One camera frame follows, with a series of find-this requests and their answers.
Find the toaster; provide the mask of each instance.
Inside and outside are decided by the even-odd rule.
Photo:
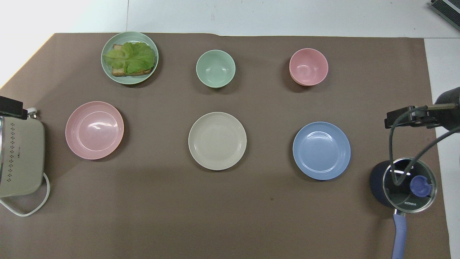
[[[45,129],[22,105],[0,96],[0,197],[33,193],[43,179]]]

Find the lettuce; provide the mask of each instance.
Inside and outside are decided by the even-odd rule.
[[[103,57],[108,65],[115,69],[123,68],[126,74],[149,70],[155,62],[153,50],[143,42],[126,42],[121,50],[112,49]]]

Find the white cable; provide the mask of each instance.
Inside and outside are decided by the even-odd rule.
[[[48,180],[48,177],[46,176],[45,173],[43,173],[43,177],[45,178],[46,180],[46,196],[45,196],[45,199],[41,202],[40,205],[38,205],[38,207],[36,207],[33,211],[27,213],[27,214],[21,214],[17,211],[15,211],[13,208],[11,208],[10,206],[8,206],[6,203],[4,203],[1,199],[0,199],[0,203],[5,206],[8,210],[10,210],[12,213],[20,216],[20,217],[27,217],[27,216],[30,216],[32,214],[34,214],[37,210],[39,210],[43,204],[45,204],[46,200],[48,199],[48,196],[50,195],[50,181]]]

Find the blue handle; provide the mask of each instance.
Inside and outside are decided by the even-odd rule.
[[[393,214],[393,220],[395,221],[396,234],[391,259],[403,259],[407,232],[406,217],[399,214]]]

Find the bread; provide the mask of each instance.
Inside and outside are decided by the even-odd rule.
[[[114,49],[119,49],[121,50],[121,46],[123,45],[119,45],[119,44],[114,44]],[[126,74],[125,73],[125,70],[124,68],[112,68],[112,75],[114,75],[115,77],[124,77],[124,76],[142,76],[142,75],[148,75],[150,74],[150,72],[152,72],[152,68],[148,69],[148,70],[142,70],[142,71],[138,71],[136,73],[131,73],[131,74]]]

